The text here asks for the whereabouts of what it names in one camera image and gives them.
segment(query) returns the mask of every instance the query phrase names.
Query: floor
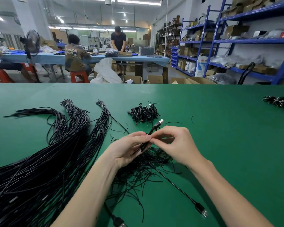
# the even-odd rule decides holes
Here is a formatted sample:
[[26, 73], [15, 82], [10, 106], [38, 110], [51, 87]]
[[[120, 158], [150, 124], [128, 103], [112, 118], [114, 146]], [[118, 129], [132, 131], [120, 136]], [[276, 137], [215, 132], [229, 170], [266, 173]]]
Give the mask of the floor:
[[[63, 73], [64, 73], [64, 76], [65, 76], [65, 79], [62, 78], [62, 75], [61, 75], [61, 71], [60, 71], [60, 67], [59, 66], [54, 66], [54, 70], [55, 70], [55, 74], [56, 74], [56, 77], [57, 77], [57, 81], [53, 75], [53, 73], [51, 72], [50, 70], [50, 67], [47, 67], [46, 69], [48, 70], [48, 72], [46, 71], [45, 68], [43, 68], [41, 65], [37, 65], [36, 66], [36, 69], [37, 69], [37, 73], [38, 73], [38, 77], [40, 79], [40, 81], [42, 83], [71, 83], [71, 78], [70, 78], [70, 75], [69, 75], [69, 72], [67, 72], [65, 69], [64, 69], [64, 66], [62, 66], [63, 68]], [[10, 71], [10, 70], [6, 70], [6, 72], [8, 73], [8, 75], [16, 82], [16, 83], [27, 83], [26, 79], [21, 75], [20, 72], [18, 71]], [[129, 75], [129, 76], [134, 76], [135, 73], [134, 72], [126, 72], [126, 75]], [[187, 76], [185, 74], [183, 74], [182, 72], [170, 67], [168, 65], [168, 82], [170, 83], [170, 78], [171, 77], [182, 77], [182, 78], [186, 78]], [[88, 80], [91, 81], [92, 79], [94, 78], [94, 75], [91, 74], [89, 77], [88, 77]]]

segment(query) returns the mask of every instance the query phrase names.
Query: green table surface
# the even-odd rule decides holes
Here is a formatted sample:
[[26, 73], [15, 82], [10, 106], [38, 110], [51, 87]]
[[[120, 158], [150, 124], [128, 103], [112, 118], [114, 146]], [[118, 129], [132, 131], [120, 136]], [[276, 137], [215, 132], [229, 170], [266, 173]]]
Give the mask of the green table surface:
[[[284, 226], [284, 109], [262, 101], [266, 95], [284, 96], [284, 86], [221, 86], [189, 84], [0, 84], [0, 166], [10, 164], [46, 147], [49, 125], [45, 116], [3, 118], [15, 110], [60, 106], [63, 99], [87, 109], [92, 120], [104, 101], [112, 116], [129, 132], [150, 130], [135, 123], [127, 110], [156, 105], [165, 122], [181, 122], [187, 127], [200, 152], [217, 170], [275, 226]], [[116, 122], [112, 129], [122, 130]], [[109, 130], [102, 153], [122, 132]], [[129, 227], [225, 226], [204, 189], [188, 169], [175, 164], [177, 175], [167, 177], [208, 211], [204, 219], [193, 204], [167, 181], [148, 182], [144, 196], [138, 192], [145, 210], [132, 198], [114, 207], [113, 214]], [[113, 226], [102, 209], [98, 226]]]

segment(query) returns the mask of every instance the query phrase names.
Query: patterned shirt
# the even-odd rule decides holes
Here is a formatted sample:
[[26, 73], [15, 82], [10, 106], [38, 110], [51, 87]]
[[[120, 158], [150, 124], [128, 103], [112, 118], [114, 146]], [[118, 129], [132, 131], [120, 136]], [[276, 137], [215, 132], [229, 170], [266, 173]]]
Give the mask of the patterned shirt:
[[90, 59], [91, 56], [84, 48], [77, 44], [67, 44], [64, 48], [65, 52], [65, 69], [68, 71], [82, 71], [84, 70], [84, 62], [82, 57]]

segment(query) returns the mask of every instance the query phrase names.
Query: hand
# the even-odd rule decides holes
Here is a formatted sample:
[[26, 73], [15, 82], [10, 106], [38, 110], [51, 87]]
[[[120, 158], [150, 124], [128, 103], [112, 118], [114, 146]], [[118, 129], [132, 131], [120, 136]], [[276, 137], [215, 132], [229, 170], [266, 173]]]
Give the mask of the hand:
[[141, 151], [138, 149], [141, 144], [148, 142], [150, 139], [151, 135], [147, 135], [142, 131], [131, 133], [110, 144], [103, 155], [113, 158], [117, 167], [120, 169], [121, 167], [127, 166], [134, 158], [139, 156]]
[[205, 160], [185, 127], [165, 126], [155, 131], [151, 137], [150, 143], [187, 167], [193, 168]]

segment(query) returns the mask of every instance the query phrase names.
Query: blue table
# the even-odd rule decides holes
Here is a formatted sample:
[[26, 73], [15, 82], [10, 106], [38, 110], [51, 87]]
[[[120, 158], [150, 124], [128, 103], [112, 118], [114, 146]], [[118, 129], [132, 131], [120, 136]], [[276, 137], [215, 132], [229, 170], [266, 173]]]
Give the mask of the blue table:
[[[29, 63], [25, 54], [4, 54], [5, 61], [13, 63]], [[87, 64], [97, 63], [106, 58], [104, 55], [91, 56], [91, 59], [83, 59]], [[154, 62], [160, 66], [165, 67], [169, 61], [168, 57], [146, 57], [146, 56], [133, 56], [133, 57], [113, 57], [115, 61], [134, 61], [134, 62]], [[34, 64], [65, 64], [65, 56], [56, 56], [52, 53], [39, 53], [37, 56], [32, 57]]]

